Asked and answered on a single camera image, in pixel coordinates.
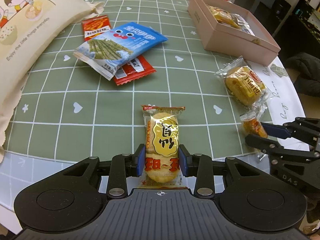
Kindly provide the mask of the cream cartoon canvas bag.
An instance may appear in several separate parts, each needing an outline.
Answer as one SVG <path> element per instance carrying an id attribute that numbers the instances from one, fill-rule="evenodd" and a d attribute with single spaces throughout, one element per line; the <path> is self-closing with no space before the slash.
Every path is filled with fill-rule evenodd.
<path id="1" fill-rule="evenodd" d="M 69 24 L 103 12 L 84 0 L 1 0 L 1 144 L 27 71 Z"/>

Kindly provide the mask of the blue seaweed snack bag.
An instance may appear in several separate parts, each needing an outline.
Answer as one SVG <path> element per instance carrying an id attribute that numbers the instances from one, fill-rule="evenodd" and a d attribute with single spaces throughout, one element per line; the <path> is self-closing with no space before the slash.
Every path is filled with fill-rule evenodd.
<path id="1" fill-rule="evenodd" d="M 129 22 L 84 42 L 73 55 L 110 81 L 120 67 L 167 40 L 152 28 Z"/>

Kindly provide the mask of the black jacket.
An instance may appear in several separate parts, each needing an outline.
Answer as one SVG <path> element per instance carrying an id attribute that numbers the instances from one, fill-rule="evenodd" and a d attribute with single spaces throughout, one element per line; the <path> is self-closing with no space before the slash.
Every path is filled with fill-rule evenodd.
<path id="1" fill-rule="evenodd" d="M 298 53 L 287 59 L 284 66 L 286 69 L 298 72 L 298 76 L 293 82 L 298 93 L 319 98 L 318 58 L 307 53 Z"/>

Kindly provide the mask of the small brown pastry packet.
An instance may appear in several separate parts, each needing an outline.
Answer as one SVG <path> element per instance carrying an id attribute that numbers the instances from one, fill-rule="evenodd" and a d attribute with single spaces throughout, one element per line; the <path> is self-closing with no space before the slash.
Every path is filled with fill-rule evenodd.
<path id="1" fill-rule="evenodd" d="M 240 116 L 240 120 L 246 134 L 257 135 L 262 138 L 268 137 L 260 122 L 260 118 L 266 109 L 267 106 L 263 103 L 262 105 L 253 107 L 251 110 Z"/>

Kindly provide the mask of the yellow panda snack bag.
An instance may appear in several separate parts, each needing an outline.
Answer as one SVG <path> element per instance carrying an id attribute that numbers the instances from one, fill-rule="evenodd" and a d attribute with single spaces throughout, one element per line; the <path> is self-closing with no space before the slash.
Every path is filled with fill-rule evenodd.
<path id="1" fill-rule="evenodd" d="M 217 22 L 249 33 L 251 28 L 242 16 L 230 13 L 212 5 L 207 5 L 207 8 L 210 10 Z"/>

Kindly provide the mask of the red white snack packet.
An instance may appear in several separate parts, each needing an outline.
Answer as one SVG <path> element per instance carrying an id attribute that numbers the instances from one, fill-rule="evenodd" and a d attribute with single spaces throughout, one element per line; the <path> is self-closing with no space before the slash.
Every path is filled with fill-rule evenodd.
<path id="1" fill-rule="evenodd" d="M 155 68 L 146 61 L 144 56 L 139 55 L 137 58 L 120 67 L 117 70 L 113 81 L 116 85 L 120 86 L 155 72 Z"/>

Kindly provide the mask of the red spicy snack packet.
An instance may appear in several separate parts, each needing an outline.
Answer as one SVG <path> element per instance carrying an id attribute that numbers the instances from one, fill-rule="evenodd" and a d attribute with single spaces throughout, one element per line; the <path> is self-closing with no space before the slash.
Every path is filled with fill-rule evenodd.
<path id="1" fill-rule="evenodd" d="M 84 41 L 88 41 L 111 30 L 111 24 L 108 16 L 103 15 L 83 20 L 82 28 L 84 31 Z"/>

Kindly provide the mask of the round cake clear wrapper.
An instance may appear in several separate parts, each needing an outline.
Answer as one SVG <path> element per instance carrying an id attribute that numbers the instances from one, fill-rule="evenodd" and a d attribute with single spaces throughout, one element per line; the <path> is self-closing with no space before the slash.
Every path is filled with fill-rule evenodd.
<path id="1" fill-rule="evenodd" d="M 230 93 L 245 107 L 260 107 L 271 98 L 272 93 L 242 56 L 234 59 L 215 72 Z"/>

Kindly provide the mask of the rice cracker yellow packet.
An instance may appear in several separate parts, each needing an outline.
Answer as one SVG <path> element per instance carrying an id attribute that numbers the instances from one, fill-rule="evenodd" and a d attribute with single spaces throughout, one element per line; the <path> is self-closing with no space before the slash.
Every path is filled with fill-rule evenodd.
<path id="1" fill-rule="evenodd" d="M 141 187 L 149 189 L 184 187 L 179 165 L 178 116 L 184 106 L 142 106 L 145 122 L 145 162 Z"/>

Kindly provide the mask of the pink cardboard box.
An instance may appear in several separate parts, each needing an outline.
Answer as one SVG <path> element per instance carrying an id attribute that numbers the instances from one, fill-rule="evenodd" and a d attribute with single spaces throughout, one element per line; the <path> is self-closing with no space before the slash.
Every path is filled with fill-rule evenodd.
<path id="1" fill-rule="evenodd" d="M 217 7 L 244 18 L 253 34 L 219 23 L 208 6 Z M 269 66 L 278 56 L 280 47 L 265 27 L 248 10 L 224 0 L 190 0 L 188 12 L 205 50 Z"/>

